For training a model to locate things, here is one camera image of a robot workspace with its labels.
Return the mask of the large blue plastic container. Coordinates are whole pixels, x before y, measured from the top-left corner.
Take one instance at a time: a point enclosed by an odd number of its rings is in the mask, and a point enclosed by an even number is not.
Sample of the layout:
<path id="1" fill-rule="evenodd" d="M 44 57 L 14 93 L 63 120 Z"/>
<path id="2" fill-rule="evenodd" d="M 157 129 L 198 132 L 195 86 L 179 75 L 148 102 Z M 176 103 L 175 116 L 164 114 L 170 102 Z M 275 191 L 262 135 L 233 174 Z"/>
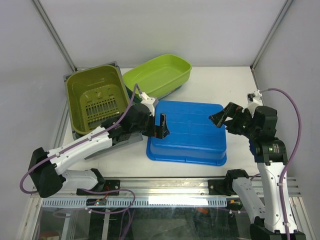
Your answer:
<path id="1" fill-rule="evenodd" d="M 215 103 L 160 100 L 156 114 L 166 115 L 169 135 L 150 137 L 146 155 L 153 161 L 222 166 L 227 161 L 224 127 L 216 127 L 209 117 L 223 110 Z"/>

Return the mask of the lime green plastic tub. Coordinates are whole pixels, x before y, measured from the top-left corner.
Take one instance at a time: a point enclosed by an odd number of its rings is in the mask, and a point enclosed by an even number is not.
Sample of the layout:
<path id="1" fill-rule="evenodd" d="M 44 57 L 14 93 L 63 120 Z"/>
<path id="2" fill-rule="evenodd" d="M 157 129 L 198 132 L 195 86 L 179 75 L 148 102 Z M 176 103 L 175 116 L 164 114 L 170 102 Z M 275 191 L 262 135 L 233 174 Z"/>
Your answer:
<path id="1" fill-rule="evenodd" d="M 192 64 L 180 56 L 163 54 L 157 56 L 123 75 L 128 89 L 137 84 L 150 97 L 162 98 L 186 83 L 191 74 Z"/>

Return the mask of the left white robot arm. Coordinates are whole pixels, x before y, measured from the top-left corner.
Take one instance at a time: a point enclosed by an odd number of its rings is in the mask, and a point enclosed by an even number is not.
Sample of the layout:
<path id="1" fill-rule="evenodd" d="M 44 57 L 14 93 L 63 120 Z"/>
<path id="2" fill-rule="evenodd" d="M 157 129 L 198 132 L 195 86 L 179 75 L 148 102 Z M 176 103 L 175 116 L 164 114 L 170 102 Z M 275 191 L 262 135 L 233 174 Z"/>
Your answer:
<path id="1" fill-rule="evenodd" d="M 105 178 L 96 168 L 71 170 L 75 163 L 91 155 L 125 142 L 133 134 L 164 139 L 170 131 L 165 113 L 159 115 L 146 105 L 132 105 L 128 111 L 103 121 L 90 133 L 72 143 L 45 151 L 42 147 L 33 151 L 28 168 L 36 192 L 41 198 L 48 198 L 62 189 L 100 194 L 105 188 Z"/>

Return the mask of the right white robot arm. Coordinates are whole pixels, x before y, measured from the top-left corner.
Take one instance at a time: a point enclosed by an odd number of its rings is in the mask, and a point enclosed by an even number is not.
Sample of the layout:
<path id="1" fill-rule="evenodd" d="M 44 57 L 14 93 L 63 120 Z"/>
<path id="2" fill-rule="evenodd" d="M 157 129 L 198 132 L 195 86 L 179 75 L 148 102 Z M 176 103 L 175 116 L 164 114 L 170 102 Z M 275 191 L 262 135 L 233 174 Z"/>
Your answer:
<path id="1" fill-rule="evenodd" d="M 233 102 L 209 116 L 213 124 L 234 135 L 245 136 L 260 174 L 263 188 L 261 200 L 243 169 L 228 170 L 214 190 L 226 195 L 238 195 L 249 218 L 253 240 L 305 240 L 293 216 L 285 169 L 289 164 L 286 146 L 276 137 L 278 112 L 258 105 L 243 108 Z"/>

